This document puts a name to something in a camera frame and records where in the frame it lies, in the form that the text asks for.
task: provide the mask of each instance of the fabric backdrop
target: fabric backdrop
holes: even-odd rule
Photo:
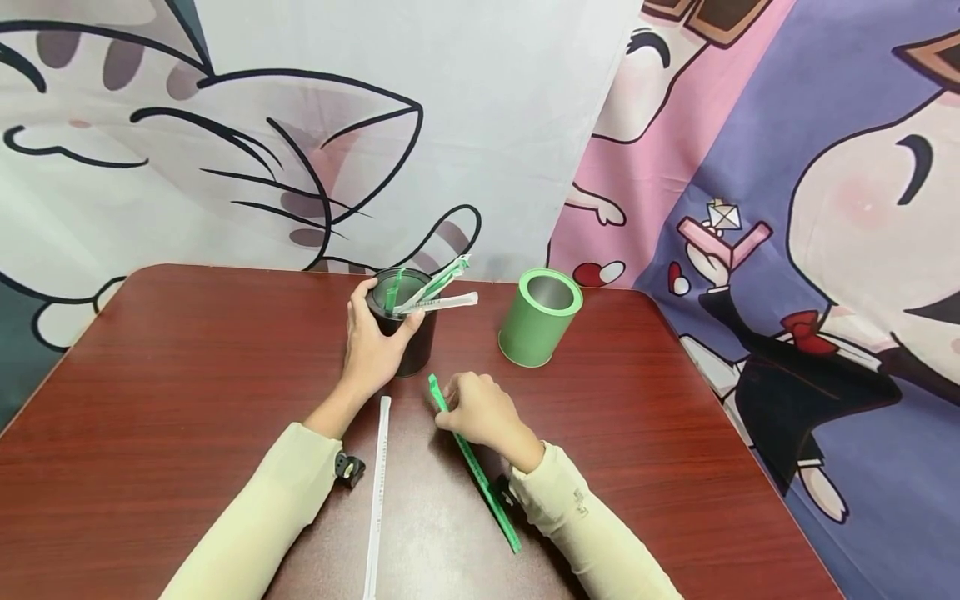
[[[550,266],[658,303],[849,598],[960,597],[960,5],[633,29]]]
[[[0,0],[0,424],[148,265],[542,264],[635,11]]]
[[[0,1],[0,423],[147,264],[546,262],[658,303],[848,597],[958,597],[956,0],[61,4]]]

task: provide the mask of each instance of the wooden table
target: wooden table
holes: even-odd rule
[[[131,276],[0,438],[0,600],[157,598],[336,380],[358,281],[182,266]],[[470,289],[480,304],[439,316],[427,372],[492,374],[687,599],[839,597],[652,302],[586,290],[553,360],[525,370],[495,338],[516,287],[453,292]],[[582,597],[535,531],[511,555],[452,438],[434,431],[427,372],[388,390],[379,597]],[[377,410],[350,428],[351,453],[372,458]],[[334,490],[269,598],[362,596],[372,480]]]

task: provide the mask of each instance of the purple backdrop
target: purple backdrop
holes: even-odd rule
[[[938,88],[891,54],[895,46],[960,28],[955,0],[799,0],[730,119],[663,229],[657,257],[635,288],[652,296],[678,334],[692,334],[735,361],[745,354],[697,302],[708,283],[676,232],[684,216],[705,219],[721,197],[740,206],[744,230],[765,221],[774,235],[732,275],[732,295],[756,332],[826,300],[787,260],[785,232],[798,178],[834,141],[888,123]],[[741,232],[732,236],[736,239]],[[676,260],[691,283],[667,291]],[[960,597],[960,409],[898,380],[903,400],[832,421],[815,435],[851,515],[825,518],[798,483],[787,505],[841,588],[861,598]]]

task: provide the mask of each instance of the black cylindrical container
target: black cylindrical container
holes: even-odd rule
[[[393,335],[403,324],[406,315],[393,315],[384,308],[387,302],[387,290],[394,285],[394,277],[398,268],[385,269],[376,274],[377,284],[367,294],[367,306],[370,307],[373,316],[376,318],[376,324],[380,325],[380,331],[384,335]],[[418,290],[430,281],[430,276],[417,269],[404,269],[403,277],[400,279],[400,285],[396,290],[396,304],[400,306],[408,301]],[[440,298],[443,294],[438,294],[434,298]],[[409,377],[420,372],[426,363],[430,360],[430,352],[433,350],[433,329],[437,325],[438,310],[428,310],[423,318],[420,329],[414,334],[414,337],[407,344],[407,349],[403,352],[403,358],[400,359],[400,366],[396,370],[395,377]]]

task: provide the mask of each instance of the beige sleeve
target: beige sleeve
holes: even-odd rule
[[[330,493],[341,447],[299,423],[287,427],[160,600],[260,600]]]
[[[676,600],[663,569],[587,486],[564,451],[543,444],[540,466],[514,469],[513,491],[530,522],[564,553],[592,600]]]

